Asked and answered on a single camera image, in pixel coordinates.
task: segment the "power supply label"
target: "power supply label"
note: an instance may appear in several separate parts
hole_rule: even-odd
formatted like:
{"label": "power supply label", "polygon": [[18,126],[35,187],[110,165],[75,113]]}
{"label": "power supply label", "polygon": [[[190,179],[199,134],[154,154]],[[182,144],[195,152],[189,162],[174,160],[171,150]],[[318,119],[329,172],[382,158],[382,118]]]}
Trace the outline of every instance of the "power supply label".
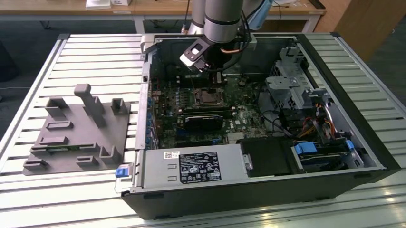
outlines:
{"label": "power supply label", "polygon": [[179,155],[182,184],[221,181],[221,163],[217,152]]}

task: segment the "metal workbench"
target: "metal workbench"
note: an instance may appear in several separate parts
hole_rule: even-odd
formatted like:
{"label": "metal workbench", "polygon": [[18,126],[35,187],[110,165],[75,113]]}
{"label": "metal workbench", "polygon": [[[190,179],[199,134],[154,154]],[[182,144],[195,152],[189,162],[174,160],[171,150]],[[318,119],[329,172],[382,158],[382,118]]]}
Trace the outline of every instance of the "metal workbench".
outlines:
{"label": "metal workbench", "polygon": [[406,226],[406,109],[344,40],[330,34],[308,38],[404,168],[389,178],[330,200],[142,220],[115,192],[115,170],[24,176],[23,163],[49,115],[49,97],[63,96],[67,103],[79,104],[81,99],[73,96],[77,83],[90,83],[102,102],[114,97],[131,102],[125,162],[133,162],[135,157],[141,35],[61,38],[0,143],[0,227]]}

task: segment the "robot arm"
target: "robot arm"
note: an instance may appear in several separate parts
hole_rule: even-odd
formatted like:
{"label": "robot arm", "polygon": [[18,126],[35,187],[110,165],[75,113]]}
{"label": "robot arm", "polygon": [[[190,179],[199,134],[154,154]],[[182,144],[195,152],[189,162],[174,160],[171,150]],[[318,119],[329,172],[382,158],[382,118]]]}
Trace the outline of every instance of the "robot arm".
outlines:
{"label": "robot arm", "polygon": [[223,59],[229,60],[230,56],[219,57],[219,55],[241,52],[240,49],[227,51],[225,47],[234,46],[233,41],[235,41],[241,25],[242,9],[245,8],[245,11],[250,12],[250,28],[258,30],[268,17],[272,2],[273,0],[195,0],[189,33],[201,34],[203,31],[205,36],[185,50],[181,56],[183,64],[189,68],[194,66],[201,72],[215,66],[223,66]]}

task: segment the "green circuit board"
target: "green circuit board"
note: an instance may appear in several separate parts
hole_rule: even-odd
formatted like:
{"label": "green circuit board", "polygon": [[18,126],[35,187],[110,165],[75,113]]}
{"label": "green circuit board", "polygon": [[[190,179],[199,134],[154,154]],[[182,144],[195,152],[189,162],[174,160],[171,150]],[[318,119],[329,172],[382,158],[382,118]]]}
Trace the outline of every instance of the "green circuit board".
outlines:
{"label": "green circuit board", "polygon": [[266,137],[268,130],[256,105],[256,93],[258,88],[254,85],[240,85],[241,77],[230,77],[229,83],[221,88],[223,100],[234,108],[234,115],[223,119],[222,129],[214,132],[190,133],[182,128],[185,117],[178,115],[181,108],[194,107],[197,88],[178,88],[162,85],[159,93],[155,92],[155,113],[158,122],[159,148],[185,147],[189,144],[223,145],[230,142],[229,137],[253,138]]}

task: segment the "motherboard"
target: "motherboard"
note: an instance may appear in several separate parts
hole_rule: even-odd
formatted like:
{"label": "motherboard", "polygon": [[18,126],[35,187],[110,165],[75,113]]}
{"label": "motherboard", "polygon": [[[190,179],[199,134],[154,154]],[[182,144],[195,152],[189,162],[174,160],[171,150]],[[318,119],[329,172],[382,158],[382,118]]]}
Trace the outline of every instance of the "motherboard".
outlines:
{"label": "motherboard", "polygon": [[245,76],[222,76],[222,85],[209,88],[207,80],[187,75],[153,84],[161,149],[234,144],[269,135],[256,102],[260,84]]}

